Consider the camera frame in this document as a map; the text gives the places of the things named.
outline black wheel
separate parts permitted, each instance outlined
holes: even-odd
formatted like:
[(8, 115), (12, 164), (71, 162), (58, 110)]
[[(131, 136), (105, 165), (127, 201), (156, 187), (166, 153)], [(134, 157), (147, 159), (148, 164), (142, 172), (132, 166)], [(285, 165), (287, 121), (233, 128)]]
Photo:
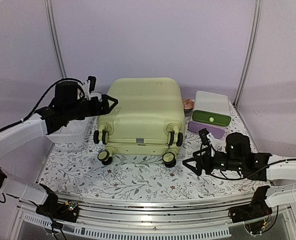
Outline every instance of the black wheel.
[(104, 145), (106, 145), (108, 143), (108, 141), (109, 141), (109, 134), (107, 131), (103, 130), (102, 131), (102, 143)]
[(176, 143), (177, 144), (177, 147), (181, 147), (182, 142), (183, 142), (183, 133), (180, 132), (180, 133), (178, 133), (178, 141)]
[(164, 165), (167, 168), (172, 168), (176, 165), (176, 156), (172, 152), (167, 152), (162, 156)]
[(169, 132), (170, 136), (168, 136), (168, 145), (171, 146), (173, 145), (174, 141), (174, 131)]
[(95, 144), (98, 144), (100, 142), (100, 140), (99, 140), (99, 131), (98, 130), (95, 130), (94, 133), (93, 133), (93, 142)]
[(102, 162), (105, 162), (106, 160), (108, 160), (109, 158), (109, 152), (106, 151), (106, 150), (103, 150), (101, 152), (99, 152), (98, 154), (98, 160), (102, 161)]
[(102, 164), (104, 166), (110, 165), (111, 163), (112, 163), (112, 157), (111, 156), (108, 158), (108, 160), (102, 162)]

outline yellow suitcase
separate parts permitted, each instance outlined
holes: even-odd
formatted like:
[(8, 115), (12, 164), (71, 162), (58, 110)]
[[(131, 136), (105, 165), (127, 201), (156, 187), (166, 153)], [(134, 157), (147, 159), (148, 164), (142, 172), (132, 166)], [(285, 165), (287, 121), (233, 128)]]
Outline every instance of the yellow suitcase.
[(175, 166), (185, 130), (178, 83), (168, 77), (121, 78), (108, 95), (119, 103), (98, 117), (94, 142), (106, 145), (98, 159), (108, 165), (113, 154), (163, 155), (167, 167)]

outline purple container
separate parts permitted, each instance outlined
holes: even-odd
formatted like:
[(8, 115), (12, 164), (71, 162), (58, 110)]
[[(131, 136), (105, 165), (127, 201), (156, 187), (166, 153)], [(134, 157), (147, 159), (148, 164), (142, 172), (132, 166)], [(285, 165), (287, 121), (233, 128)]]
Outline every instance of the purple container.
[(190, 121), (188, 124), (188, 129), (194, 133), (198, 133), (201, 129), (204, 128), (206, 128), (208, 132), (212, 133), (213, 137), (216, 139), (221, 139), (224, 135), (224, 128), (222, 127), (212, 126), (196, 121)]

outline white wall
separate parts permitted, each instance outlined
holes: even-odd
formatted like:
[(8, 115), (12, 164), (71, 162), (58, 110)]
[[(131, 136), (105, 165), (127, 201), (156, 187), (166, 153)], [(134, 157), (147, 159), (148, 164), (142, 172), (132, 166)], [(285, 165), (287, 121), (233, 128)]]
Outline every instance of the white wall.
[(98, 90), (126, 77), (171, 77), (234, 98), (254, 0), (55, 0), (67, 75), (98, 78)]
[[(59, 78), (44, 1), (0, 0), (0, 127), (25, 117)], [(36, 139), (4, 157), (0, 165), (35, 181), (50, 146), (48, 139)], [(0, 240), (6, 239), (17, 202), (7, 197), (0, 203)]]
[(296, 157), (296, 0), (263, 1), (238, 109), (260, 151)]

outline table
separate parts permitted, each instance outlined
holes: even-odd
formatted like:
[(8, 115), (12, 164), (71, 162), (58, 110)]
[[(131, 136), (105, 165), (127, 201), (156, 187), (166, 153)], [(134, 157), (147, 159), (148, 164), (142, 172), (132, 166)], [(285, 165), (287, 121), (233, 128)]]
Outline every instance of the table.
[[(230, 104), (231, 123), (225, 128), (225, 137), (232, 132), (248, 136), (236, 110)], [(57, 143), (54, 145), (39, 183), (63, 194), (87, 198), (115, 199), (121, 201), (168, 202), (185, 199), (215, 199), (238, 196), (254, 192), (265, 182), (252, 180), (220, 180), (208, 175), (196, 176), (182, 165), (182, 160), (190, 158), (200, 149), (197, 133), (186, 130), (183, 145), (177, 156), (177, 164), (166, 168), (161, 156), (123, 155), (113, 156), (113, 163), (103, 166), (97, 154), (104, 145), (93, 143), (96, 118), (89, 125), (86, 140), (82, 144)], [(224, 142), (217, 145), (224, 150)], [(230, 178), (238, 178), (237, 173), (226, 172)]]

